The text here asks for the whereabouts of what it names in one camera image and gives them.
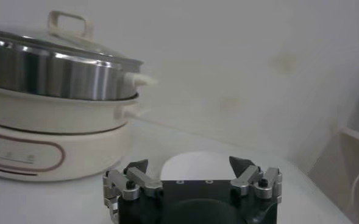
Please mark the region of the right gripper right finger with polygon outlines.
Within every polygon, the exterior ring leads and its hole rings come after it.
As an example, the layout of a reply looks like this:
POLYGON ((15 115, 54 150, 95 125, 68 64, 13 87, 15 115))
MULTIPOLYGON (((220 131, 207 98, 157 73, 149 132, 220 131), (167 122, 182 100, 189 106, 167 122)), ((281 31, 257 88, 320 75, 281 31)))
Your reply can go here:
POLYGON ((259 200, 282 200, 282 173, 279 168, 269 167, 264 172, 251 160, 234 156, 229 157, 229 162, 235 174, 230 185, 240 197, 246 197, 252 190, 259 200))

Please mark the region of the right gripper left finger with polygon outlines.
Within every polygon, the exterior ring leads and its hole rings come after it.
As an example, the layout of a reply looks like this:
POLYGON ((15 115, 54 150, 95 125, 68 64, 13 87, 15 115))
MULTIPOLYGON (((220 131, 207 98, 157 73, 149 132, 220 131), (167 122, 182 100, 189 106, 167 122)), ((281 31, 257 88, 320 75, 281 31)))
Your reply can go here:
POLYGON ((147 168, 148 160, 143 159, 129 163, 123 171, 107 171, 102 177, 104 200, 115 201, 121 197, 125 201, 134 201, 141 193, 157 198, 163 190, 163 183, 146 175, 147 168))

